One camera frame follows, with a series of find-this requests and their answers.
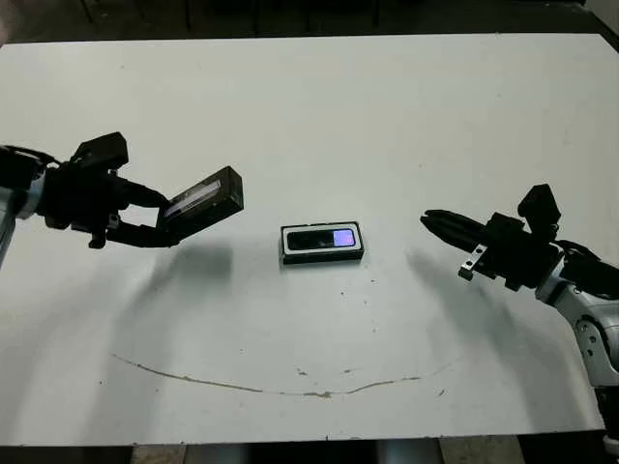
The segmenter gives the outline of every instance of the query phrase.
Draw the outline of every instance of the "floor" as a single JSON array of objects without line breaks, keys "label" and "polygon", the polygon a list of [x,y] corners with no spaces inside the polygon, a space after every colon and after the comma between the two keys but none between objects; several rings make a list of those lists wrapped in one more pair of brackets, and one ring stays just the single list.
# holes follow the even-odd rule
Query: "floor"
[{"label": "floor", "polygon": [[[552,0],[0,0],[3,43],[484,32],[597,32],[619,38],[577,2]],[[252,462],[350,462],[374,442],[251,447]],[[602,432],[442,439],[446,464],[610,462]],[[2,448],[0,462],[206,462],[204,447]],[[176,460],[169,457],[171,452]]]},{"label": "floor", "polygon": [[0,43],[471,32],[599,32],[619,49],[553,0],[0,0]]}]

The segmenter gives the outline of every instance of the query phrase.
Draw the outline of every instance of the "white tabletop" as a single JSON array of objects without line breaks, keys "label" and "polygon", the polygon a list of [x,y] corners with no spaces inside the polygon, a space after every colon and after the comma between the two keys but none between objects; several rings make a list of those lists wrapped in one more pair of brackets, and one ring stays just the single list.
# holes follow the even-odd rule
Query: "white tabletop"
[{"label": "white tabletop", "polygon": [[[164,250],[17,225],[1,445],[601,426],[561,316],[458,278],[464,253],[419,222],[515,215],[549,182],[561,237],[619,261],[619,59],[600,37],[6,45],[0,83],[3,143],[65,160],[120,131],[124,177],[169,197],[230,164],[246,198]],[[361,225],[359,265],[280,266],[282,225],[337,220]]]}]

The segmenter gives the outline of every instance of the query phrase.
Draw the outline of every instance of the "rectangular black box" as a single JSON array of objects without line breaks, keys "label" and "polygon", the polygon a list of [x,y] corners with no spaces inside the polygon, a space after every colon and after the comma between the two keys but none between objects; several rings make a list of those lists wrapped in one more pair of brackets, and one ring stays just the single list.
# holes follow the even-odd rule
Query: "rectangular black box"
[{"label": "rectangular black box", "polygon": [[[356,237],[359,241],[359,246],[351,247],[339,247],[329,248],[329,250],[314,252],[289,251],[286,252],[286,238],[284,236],[284,230],[295,229],[299,227],[309,228],[314,226],[327,226],[326,230],[337,230],[342,227],[351,225],[356,229]],[[364,241],[361,236],[361,228],[359,223],[355,220],[340,221],[340,222],[320,222],[316,224],[297,224],[297,225],[285,225],[280,229],[280,253],[281,263],[288,264],[304,264],[304,263],[319,263],[327,261],[348,261],[348,260],[360,260],[364,255]]]},{"label": "rectangular black box", "polygon": [[170,200],[157,227],[178,241],[243,210],[243,180],[230,166]]}]

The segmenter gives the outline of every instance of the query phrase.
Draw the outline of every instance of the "small black box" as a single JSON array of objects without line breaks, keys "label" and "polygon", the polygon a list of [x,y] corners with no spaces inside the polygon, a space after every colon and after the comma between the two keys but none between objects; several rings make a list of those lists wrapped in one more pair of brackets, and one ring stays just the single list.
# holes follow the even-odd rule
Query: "small black box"
[{"label": "small black box", "polygon": [[243,210],[243,181],[230,166],[170,200],[157,218],[157,228],[181,241]]}]

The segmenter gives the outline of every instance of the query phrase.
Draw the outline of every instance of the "purple label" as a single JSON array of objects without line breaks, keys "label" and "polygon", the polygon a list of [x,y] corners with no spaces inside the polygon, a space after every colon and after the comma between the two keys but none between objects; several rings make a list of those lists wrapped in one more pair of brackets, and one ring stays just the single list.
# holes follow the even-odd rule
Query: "purple label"
[{"label": "purple label", "polygon": [[333,231],[333,244],[335,247],[352,247],[355,245],[355,236],[350,229]]}]

